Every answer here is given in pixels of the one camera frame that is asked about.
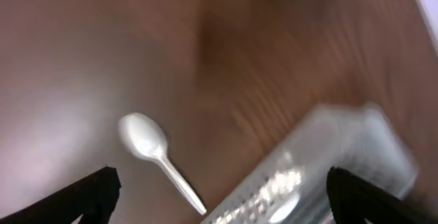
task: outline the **plastic container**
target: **plastic container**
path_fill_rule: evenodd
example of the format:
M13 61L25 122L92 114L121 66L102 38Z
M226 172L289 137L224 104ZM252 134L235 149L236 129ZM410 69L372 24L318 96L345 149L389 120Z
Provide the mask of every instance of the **plastic container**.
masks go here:
M403 197L417 169L375 105L320 106L202 224L332 223L326 174L340 166Z

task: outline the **spoon handle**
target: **spoon handle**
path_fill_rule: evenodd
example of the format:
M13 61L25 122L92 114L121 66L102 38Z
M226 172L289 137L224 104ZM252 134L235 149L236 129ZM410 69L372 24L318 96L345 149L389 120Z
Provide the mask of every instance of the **spoon handle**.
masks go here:
M158 165L163 169L169 179L178 188L179 192L199 212L199 214L205 214L207 210L205 209L198 195L196 195L192 187L190 187L190 185L181 176L181 174L179 174L176 168L172 165L172 162L170 162L166 156L163 156L162 158L160 158Z

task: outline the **wood grain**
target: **wood grain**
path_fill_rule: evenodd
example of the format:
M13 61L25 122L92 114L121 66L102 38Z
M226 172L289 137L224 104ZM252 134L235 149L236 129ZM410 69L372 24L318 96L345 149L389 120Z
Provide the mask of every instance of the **wood grain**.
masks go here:
M213 210L312 107L366 101L437 199L438 59L415 0L0 0L0 14L0 216L108 164L113 223L198 223L125 152L122 115L164 128Z

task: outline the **wooden table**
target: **wooden table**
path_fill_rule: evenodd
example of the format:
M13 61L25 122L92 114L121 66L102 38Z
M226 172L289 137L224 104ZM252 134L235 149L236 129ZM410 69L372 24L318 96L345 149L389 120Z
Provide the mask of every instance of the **wooden table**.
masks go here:
M438 197L438 59L415 0L0 0L0 216L103 165L113 223L198 223L117 120L154 118L213 210L318 103L380 104Z

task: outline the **white plastic spoon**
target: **white plastic spoon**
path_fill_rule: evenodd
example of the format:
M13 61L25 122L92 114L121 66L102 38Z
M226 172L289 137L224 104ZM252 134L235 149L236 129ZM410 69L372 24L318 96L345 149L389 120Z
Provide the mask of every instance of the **white plastic spoon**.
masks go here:
M158 164L199 214L206 213L201 200L167 158L167 140L157 123L143 114L133 113L120 120L119 128L122 141L135 157Z

